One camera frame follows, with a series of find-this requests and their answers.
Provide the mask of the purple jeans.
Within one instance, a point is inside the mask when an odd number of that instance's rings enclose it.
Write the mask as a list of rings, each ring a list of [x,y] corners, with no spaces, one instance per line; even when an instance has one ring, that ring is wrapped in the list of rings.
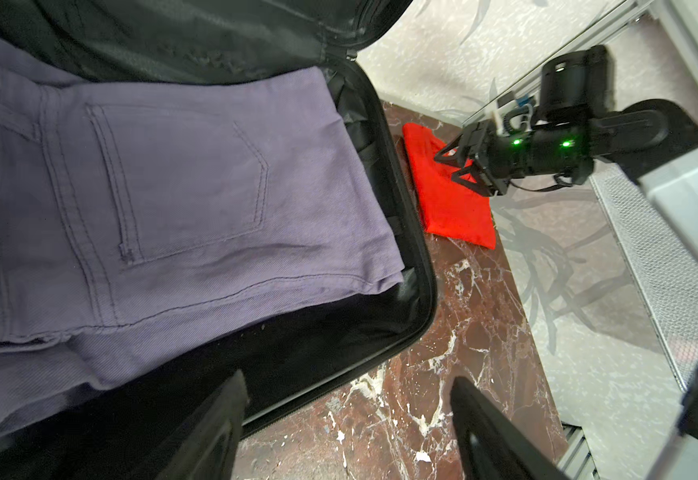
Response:
[[[319,69],[89,83],[0,40],[0,437],[403,270]]]

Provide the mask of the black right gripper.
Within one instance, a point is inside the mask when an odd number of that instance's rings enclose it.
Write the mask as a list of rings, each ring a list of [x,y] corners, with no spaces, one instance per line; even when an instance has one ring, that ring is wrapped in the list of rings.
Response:
[[[613,58],[596,45],[548,61],[528,131],[499,136],[475,122],[434,156],[461,168],[451,180],[483,196],[504,195],[515,180],[551,175],[551,191],[580,185],[594,170],[589,122],[613,109]]]

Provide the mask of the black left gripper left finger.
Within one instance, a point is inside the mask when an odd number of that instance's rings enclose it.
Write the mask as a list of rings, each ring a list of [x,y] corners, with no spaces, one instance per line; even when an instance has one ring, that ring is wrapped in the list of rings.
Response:
[[[242,371],[189,377],[133,408],[118,479],[228,479],[249,402]]]

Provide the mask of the red t-shirt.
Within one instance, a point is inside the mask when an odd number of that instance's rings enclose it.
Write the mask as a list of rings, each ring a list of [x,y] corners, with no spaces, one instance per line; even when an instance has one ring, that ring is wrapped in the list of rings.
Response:
[[[432,130],[406,123],[402,134],[424,231],[488,249],[497,246],[489,200],[451,180],[454,167],[434,161],[445,146]]]

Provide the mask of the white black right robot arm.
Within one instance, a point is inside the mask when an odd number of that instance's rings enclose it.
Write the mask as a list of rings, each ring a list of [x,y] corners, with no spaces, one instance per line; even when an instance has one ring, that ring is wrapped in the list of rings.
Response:
[[[614,108],[614,60],[604,45],[549,60],[540,99],[508,114],[528,126],[499,134],[493,120],[465,127],[434,157],[453,182],[483,197],[551,176],[553,192],[583,184],[601,161],[636,184],[698,262],[698,124],[674,102]]]

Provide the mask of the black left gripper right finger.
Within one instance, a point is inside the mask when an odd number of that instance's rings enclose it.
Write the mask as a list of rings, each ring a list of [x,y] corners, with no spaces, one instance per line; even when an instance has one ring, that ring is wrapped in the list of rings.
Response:
[[[467,479],[566,478],[468,378],[454,380],[450,405]]]

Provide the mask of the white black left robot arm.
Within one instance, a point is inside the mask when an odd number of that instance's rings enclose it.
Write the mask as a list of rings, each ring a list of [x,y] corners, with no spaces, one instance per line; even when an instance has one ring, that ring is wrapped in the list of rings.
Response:
[[[236,372],[126,478],[230,478],[247,401],[244,376]],[[450,403],[467,478],[564,478],[466,378],[454,380]],[[675,430],[649,471],[651,479],[698,479],[698,367],[682,405]]]

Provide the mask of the white black suitcase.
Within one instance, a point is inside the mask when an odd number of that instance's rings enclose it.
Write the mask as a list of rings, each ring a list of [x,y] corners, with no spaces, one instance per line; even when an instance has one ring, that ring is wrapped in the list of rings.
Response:
[[[230,86],[319,69],[404,263],[385,292],[247,325],[0,437],[0,479],[118,479],[133,408],[189,377],[240,370],[240,439],[416,341],[436,282],[381,102],[357,65],[404,1],[0,1],[0,40],[89,83]]]

